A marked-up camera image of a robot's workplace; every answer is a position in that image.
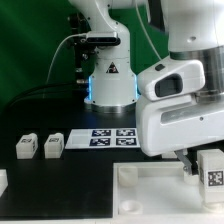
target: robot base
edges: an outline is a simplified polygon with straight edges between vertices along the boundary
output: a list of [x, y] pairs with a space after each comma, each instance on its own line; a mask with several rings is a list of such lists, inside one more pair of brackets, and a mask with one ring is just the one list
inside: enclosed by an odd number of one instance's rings
[[91, 110], [100, 113], [113, 113], [113, 114], [127, 113], [129, 111], [134, 110], [136, 107], [136, 101], [133, 102], [132, 104], [123, 106], [99, 106], [93, 104], [91, 100], [88, 99], [88, 97], [85, 98], [84, 104], [86, 110]]

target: cable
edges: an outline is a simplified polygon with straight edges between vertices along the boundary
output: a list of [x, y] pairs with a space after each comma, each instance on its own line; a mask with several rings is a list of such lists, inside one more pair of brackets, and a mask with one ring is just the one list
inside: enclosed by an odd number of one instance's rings
[[147, 33], [146, 28], [145, 28], [145, 26], [144, 26], [144, 23], [143, 23], [143, 21], [142, 21], [142, 18], [141, 18], [141, 16], [140, 16], [140, 12], [139, 12], [139, 10], [138, 10], [138, 0], [135, 0], [135, 9], [136, 9], [136, 13], [137, 13], [139, 22], [140, 22], [140, 24], [141, 24], [142, 30], [143, 30], [143, 32], [144, 32], [144, 34], [145, 34], [145, 36], [146, 36], [146, 38], [147, 38], [147, 40], [148, 40], [149, 45], [151, 46], [151, 48], [152, 48], [152, 50], [154, 51], [154, 53], [155, 53], [155, 55], [157, 56], [157, 58], [158, 58], [159, 60], [162, 60], [162, 58], [160, 57], [158, 51], [156, 50], [156, 48], [155, 48], [155, 46], [154, 46], [154, 44], [153, 44], [151, 38], [149, 37], [149, 34]]
[[42, 86], [37, 86], [34, 88], [31, 88], [29, 90], [26, 90], [22, 93], [20, 93], [19, 95], [15, 96], [7, 105], [7, 107], [11, 107], [15, 102], [17, 102], [18, 100], [24, 98], [24, 97], [28, 97], [34, 94], [43, 94], [43, 92], [40, 93], [34, 93], [36, 91], [40, 91], [40, 90], [46, 90], [48, 88], [54, 88], [54, 87], [61, 87], [61, 86], [69, 86], [69, 85], [74, 85], [76, 84], [75, 82], [65, 82], [65, 83], [54, 83], [54, 84], [48, 84], [48, 85], [42, 85]]
[[52, 61], [51, 61], [51, 65], [50, 65], [50, 68], [49, 68], [49, 71], [48, 71], [48, 75], [47, 75], [47, 80], [46, 80], [46, 82], [45, 82], [46, 85], [48, 84], [48, 82], [49, 82], [49, 80], [50, 80], [51, 72], [52, 72], [52, 68], [53, 68], [55, 59], [56, 59], [56, 57], [58, 56], [58, 53], [59, 53], [61, 47], [63, 46], [63, 44], [64, 44], [67, 40], [69, 40], [69, 39], [71, 39], [71, 38], [74, 38], [74, 37], [82, 37], [82, 36], [85, 36], [85, 35], [86, 35], [86, 33], [70, 35], [70, 36], [66, 37], [66, 38], [59, 44], [57, 50], [56, 50], [55, 53], [54, 53], [53, 59], [52, 59]]

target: screw hole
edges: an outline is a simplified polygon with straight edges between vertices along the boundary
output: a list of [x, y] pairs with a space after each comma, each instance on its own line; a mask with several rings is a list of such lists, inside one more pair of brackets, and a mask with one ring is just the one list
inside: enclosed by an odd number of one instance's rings
[[190, 37], [190, 38], [187, 40], [187, 42], [188, 42], [188, 43], [192, 43], [192, 42], [194, 42], [196, 39], [197, 39], [197, 38], [196, 38], [195, 36], [192, 36], [192, 37]]

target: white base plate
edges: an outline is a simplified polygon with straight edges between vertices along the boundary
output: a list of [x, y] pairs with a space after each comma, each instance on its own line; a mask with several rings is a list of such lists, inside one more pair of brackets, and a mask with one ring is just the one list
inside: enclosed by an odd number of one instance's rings
[[66, 149], [139, 148], [136, 128], [74, 129]]

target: white cube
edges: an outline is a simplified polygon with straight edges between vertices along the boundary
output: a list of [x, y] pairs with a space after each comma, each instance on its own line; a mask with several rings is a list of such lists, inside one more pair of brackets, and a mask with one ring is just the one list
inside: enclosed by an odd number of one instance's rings
[[64, 149], [64, 135], [57, 133], [49, 135], [46, 143], [44, 144], [44, 152], [46, 159], [58, 159], [61, 157]]
[[32, 159], [38, 148], [37, 135], [23, 135], [16, 145], [17, 159]]
[[224, 202], [224, 153], [220, 149], [198, 151], [199, 191], [205, 203]]

